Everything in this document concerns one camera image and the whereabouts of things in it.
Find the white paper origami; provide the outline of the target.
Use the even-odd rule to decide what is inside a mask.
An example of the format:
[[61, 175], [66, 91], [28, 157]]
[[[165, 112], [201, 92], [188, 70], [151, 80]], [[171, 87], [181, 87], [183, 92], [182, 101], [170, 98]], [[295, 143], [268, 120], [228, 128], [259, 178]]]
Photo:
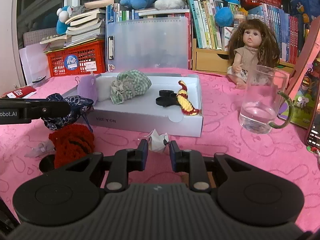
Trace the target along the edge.
[[166, 145], [169, 143], [169, 136], [167, 133], [159, 134], [155, 129], [149, 133], [145, 139], [148, 142], [148, 150], [156, 153], [163, 153]]

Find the pink organza pouch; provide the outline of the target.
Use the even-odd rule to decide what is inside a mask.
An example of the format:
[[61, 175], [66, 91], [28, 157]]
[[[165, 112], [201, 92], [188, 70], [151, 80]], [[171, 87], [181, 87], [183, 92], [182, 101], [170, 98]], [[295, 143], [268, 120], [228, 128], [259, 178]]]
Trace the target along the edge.
[[54, 144], [51, 140], [48, 140], [46, 142], [39, 143], [36, 147], [33, 147], [28, 153], [26, 153], [24, 156], [26, 158], [36, 158], [43, 154], [46, 154], [47, 152], [54, 151]]

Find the yellow red crocheted toy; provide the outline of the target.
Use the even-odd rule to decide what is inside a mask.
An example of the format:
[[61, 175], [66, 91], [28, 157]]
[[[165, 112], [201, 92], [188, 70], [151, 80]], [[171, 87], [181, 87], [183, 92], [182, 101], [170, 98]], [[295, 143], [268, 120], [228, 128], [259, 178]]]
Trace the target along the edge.
[[186, 84], [180, 80], [178, 84], [181, 86], [180, 90], [176, 94], [176, 100], [181, 107], [182, 113], [189, 116], [195, 116], [200, 113], [199, 109], [196, 109], [188, 98], [188, 89]]

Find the red crocheted pouch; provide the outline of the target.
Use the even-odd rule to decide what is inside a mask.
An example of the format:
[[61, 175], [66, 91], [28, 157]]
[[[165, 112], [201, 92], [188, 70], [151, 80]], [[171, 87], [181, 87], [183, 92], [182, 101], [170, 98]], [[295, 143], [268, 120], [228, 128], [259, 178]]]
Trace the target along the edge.
[[92, 154], [95, 149], [94, 134], [85, 125], [71, 124], [50, 133], [56, 154], [54, 168], [60, 168]]

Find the dark blue floral pouch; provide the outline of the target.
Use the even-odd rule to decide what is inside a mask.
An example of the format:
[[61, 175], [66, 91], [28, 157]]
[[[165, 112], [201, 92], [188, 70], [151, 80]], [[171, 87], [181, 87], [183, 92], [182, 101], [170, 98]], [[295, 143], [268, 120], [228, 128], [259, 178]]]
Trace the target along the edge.
[[84, 98], [79, 95], [72, 95], [64, 98], [61, 94], [54, 93], [47, 96], [46, 100], [51, 102], [67, 102], [70, 107], [69, 113], [62, 117], [41, 118], [48, 129], [57, 131], [67, 125], [74, 124], [80, 118], [83, 118], [88, 129], [91, 132], [93, 131], [86, 116], [86, 113], [93, 108], [94, 101], [92, 99]]

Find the black round lid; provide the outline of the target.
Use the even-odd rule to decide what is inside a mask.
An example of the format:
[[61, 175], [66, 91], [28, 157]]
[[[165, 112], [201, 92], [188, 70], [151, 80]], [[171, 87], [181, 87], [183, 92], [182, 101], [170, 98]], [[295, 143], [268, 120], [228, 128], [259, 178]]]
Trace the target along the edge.
[[175, 97], [164, 97], [164, 96], [159, 96], [156, 98], [156, 104], [162, 107], [169, 107], [176, 105], [178, 106], [178, 101]]
[[173, 90], [160, 90], [159, 96], [161, 97], [169, 97], [172, 93], [174, 93]]

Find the purple fluffy pouch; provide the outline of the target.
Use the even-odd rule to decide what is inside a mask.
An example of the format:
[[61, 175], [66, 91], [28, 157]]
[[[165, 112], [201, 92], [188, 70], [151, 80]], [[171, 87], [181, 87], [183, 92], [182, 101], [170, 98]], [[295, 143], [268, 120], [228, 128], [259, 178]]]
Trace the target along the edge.
[[93, 74], [83, 76], [77, 85], [77, 95], [91, 99], [93, 105], [97, 103], [98, 100], [98, 89], [97, 89], [97, 79]]

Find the green checkered cloth pouch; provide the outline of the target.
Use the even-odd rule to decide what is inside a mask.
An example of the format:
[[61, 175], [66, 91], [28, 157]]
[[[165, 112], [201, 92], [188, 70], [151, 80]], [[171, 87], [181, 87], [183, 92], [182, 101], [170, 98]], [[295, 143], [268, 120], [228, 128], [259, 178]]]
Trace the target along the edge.
[[139, 70], [128, 70], [117, 75], [110, 85], [110, 99], [114, 105], [144, 95], [151, 87], [151, 80]]

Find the red envelope packet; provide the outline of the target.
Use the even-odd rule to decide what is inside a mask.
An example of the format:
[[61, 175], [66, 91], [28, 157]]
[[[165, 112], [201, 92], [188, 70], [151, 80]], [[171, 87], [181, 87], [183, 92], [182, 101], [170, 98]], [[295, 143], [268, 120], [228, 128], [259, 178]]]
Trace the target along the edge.
[[36, 89], [33, 88], [32, 86], [25, 86], [22, 88], [15, 89], [11, 92], [6, 92], [4, 93], [1, 98], [9, 98], [9, 99], [16, 99], [16, 98], [23, 98], [30, 93], [36, 92]]

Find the white shallow cardboard box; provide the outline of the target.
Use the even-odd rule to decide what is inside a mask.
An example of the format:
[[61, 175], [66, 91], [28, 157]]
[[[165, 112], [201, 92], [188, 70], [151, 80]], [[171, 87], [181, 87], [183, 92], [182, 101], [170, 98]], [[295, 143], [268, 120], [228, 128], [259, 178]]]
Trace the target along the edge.
[[91, 126], [122, 129], [150, 133], [154, 129], [159, 133], [184, 137], [200, 137], [203, 115], [188, 116], [182, 113], [180, 106], [162, 107], [156, 104], [160, 90], [178, 92], [181, 80], [187, 85], [188, 99], [197, 109], [202, 109], [202, 91], [200, 78], [196, 74], [148, 73], [152, 85], [148, 91], [122, 104], [114, 105], [111, 100], [97, 102], [86, 113], [86, 118], [78, 122], [88, 122]]

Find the clear glass mug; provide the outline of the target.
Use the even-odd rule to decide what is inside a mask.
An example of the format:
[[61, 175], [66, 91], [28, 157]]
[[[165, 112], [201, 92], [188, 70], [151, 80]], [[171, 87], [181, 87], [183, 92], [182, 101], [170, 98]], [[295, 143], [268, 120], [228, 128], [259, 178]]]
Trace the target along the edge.
[[[293, 116], [294, 105], [285, 93], [289, 73], [276, 68], [256, 65], [248, 72], [239, 124], [246, 130], [267, 134], [271, 129], [286, 127]], [[275, 123], [282, 103], [287, 103], [289, 113], [283, 124]]]

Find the red plastic crate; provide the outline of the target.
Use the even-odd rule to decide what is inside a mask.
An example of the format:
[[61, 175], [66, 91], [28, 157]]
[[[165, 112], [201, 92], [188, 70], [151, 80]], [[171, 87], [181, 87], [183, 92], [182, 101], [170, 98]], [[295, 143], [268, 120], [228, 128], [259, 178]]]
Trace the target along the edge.
[[52, 77], [106, 72], [104, 40], [47, 52], [46, 55]]

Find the wooden desktop drawer shelf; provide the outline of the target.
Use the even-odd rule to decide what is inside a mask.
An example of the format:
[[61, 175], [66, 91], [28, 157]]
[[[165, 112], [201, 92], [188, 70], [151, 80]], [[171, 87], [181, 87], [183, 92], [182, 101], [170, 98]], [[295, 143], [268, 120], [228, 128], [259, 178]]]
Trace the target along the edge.
[[197, 39], [192, 41], [192, 70], [226, 75], [229, 55], [227, 51], [201, 49], [197, 47]]

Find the blue white doraemon plush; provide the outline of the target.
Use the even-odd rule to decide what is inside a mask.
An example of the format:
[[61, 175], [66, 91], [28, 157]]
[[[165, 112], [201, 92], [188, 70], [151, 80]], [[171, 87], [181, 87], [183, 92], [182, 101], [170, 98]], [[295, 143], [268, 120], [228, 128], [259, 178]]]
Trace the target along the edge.
[[73, 8], [71, 6], [65, 6], [57, 10], [56, 15], [58, 16], [58, 20], [56, 24], [56, 33], [58, 35], [64, 35], [66, 33], [68, 28], [66, 22], [70, 19], [72, 11]]

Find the stack of books on crate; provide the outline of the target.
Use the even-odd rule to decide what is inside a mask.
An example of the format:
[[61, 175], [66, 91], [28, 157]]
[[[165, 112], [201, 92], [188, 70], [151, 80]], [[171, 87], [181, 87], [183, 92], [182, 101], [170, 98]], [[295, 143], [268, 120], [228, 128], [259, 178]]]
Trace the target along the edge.
[[67, 20], [68, 28], [64, 35], [44, 37], [40, 44], [47, 46], [47, 51], [58, 50], [103, 38], [105, 35], [106, 7], [114, 0], [86, 2], [72, 7], [72, 15]]

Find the smartphone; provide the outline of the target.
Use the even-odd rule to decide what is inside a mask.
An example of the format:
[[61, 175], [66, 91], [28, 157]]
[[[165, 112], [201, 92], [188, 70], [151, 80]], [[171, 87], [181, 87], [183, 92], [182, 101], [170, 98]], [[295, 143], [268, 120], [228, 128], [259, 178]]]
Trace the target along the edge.
[[315, 147], [319, 150], [319, 132], [320, 132], [320, 110], [319, 110], [319, 100], [317, 107], [315, 109], [315, 113], [313, 115], [313, 120], [311, 121], [310, 127], [308, 128], [308, 132], [306, 134], [306, 144], [310, 147]]

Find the translucent clipboard folder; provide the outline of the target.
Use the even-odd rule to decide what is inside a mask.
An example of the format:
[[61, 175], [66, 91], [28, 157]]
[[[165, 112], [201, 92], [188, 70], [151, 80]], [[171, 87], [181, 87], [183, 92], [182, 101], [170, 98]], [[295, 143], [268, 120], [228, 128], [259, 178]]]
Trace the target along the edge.
[[188, 69], [189, 23], [186, 17], [142, 18], [106, 25], [106, 69]]

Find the colourful picture book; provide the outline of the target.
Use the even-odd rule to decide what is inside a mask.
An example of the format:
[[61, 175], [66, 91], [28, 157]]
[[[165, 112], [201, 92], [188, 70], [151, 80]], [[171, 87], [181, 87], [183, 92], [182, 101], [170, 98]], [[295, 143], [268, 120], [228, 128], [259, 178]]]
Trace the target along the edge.
[[298, 57], [293, 74], [285, 93], [293, 102], [291, 123], [308, 128], [316, 106], [316, 94], [319, 74], [313, 68], [313, 62], [319, 54], [319, 17], [311, 27]]

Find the brown haired baby doll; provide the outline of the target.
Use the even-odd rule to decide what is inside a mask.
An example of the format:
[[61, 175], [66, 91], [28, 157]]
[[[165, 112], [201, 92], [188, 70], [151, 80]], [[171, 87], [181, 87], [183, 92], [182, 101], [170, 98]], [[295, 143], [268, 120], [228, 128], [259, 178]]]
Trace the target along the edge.
[[275, 34], [264, 22], [254, 18], [233, 30], [228, 57], [227, 76], [237, 89], [245, 89], [249, 70], [256, 65], [276, 67], [280, 49]]

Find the blue plush ball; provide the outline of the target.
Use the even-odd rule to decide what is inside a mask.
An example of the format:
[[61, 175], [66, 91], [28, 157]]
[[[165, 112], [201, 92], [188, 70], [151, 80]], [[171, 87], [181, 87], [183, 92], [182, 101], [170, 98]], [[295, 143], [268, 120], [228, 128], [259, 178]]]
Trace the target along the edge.
[[219, 9], [215, 14], [215, 22], [220, 28], [233, 25], [233, 13], [229, 7]]

